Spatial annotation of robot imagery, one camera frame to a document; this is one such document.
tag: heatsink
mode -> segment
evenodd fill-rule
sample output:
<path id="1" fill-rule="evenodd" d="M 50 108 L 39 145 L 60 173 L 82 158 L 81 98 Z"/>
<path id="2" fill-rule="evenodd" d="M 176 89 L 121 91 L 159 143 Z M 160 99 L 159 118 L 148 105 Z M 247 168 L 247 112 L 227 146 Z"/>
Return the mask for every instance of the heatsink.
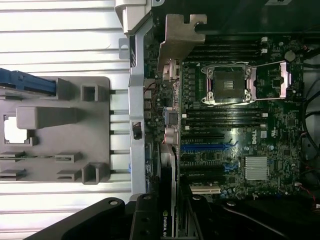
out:
<path id="1" fill-rule="evenodd" d="M 244 169 L 247 180 L 269 179 L 268 158 L 266 156 L 246 156 Z"/>

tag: metal bracket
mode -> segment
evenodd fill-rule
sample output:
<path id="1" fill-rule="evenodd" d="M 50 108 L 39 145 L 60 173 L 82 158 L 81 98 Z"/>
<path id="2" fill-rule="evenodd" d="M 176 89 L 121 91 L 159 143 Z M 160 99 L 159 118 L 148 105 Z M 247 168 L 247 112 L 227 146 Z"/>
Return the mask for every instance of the metal bracket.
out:
<path id="1" fill-rule="evenodd" d="M 134 35 L 151 15 L 152 0 L 115 0 L 114 10 L 123 32 Z"/>
<path id="2" fill-rule="evenodd" d="M 129 49 L 129 38 L 119 38 L 119 59 L 130 59 Z"/>
<path id="3" fill-rule="evenodd" d="M 191 14 L 190 23 L 184 23 L 184 16 L 167 14 L 165 18 L 165 41 L 160 44 L 158 68 L 162 72 L 170 59 L 183 60 L 194 49 L 206 40 L 205 34 L 198 34 L 195 27 L 206 24 L 204 14 Z"/>
<path id="4" fill-rule="evenodd" d="M 136 65 L 131 67 L 129 82 L 129 119 L 130 119 L 130 166 L 132 194 L 146 192 L 145 175 L 145 126 L 144 126 L 144 37 L 152 28 L 149 18 L 137 31 L 135 37 Z M 141 123 L 141 138 L 135 139 L 133 126 Z"/>

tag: ram slot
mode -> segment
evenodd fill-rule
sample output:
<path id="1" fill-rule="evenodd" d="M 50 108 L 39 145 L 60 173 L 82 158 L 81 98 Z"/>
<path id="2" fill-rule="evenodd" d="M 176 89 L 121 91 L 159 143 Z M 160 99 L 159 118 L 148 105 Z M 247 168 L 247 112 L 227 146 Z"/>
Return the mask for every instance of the ram slot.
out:
<path id="1" fill-rule="evenodd" d="M 190 130 L 201 128 L 250 128 L 262 127 L 266 124 L 265 121 L 229 121 L 229 122 L 191 122 L 187 125 Z"/>

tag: cpu socket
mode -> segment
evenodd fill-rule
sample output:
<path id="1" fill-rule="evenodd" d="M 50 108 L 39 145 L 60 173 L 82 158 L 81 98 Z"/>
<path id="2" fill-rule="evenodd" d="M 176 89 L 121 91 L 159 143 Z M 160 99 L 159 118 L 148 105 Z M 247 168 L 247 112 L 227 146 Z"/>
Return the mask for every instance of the cpu socket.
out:
<path id="1" fill-rule="evenodd" d="M 251 95 L 246 82 L 250 74 L 248 70 L 250 67 L 245 62 L 203 68 L 201 71 L 207 75 L 207 96 L 202 102 L 223 105 L 250 101 Z"/>
<path id="2" fill-rule="evenodd" d="M 245 73 L 243 71 L 214 71 L 213 73 L 213 96 L 216 102 L 244 98 Z"/>

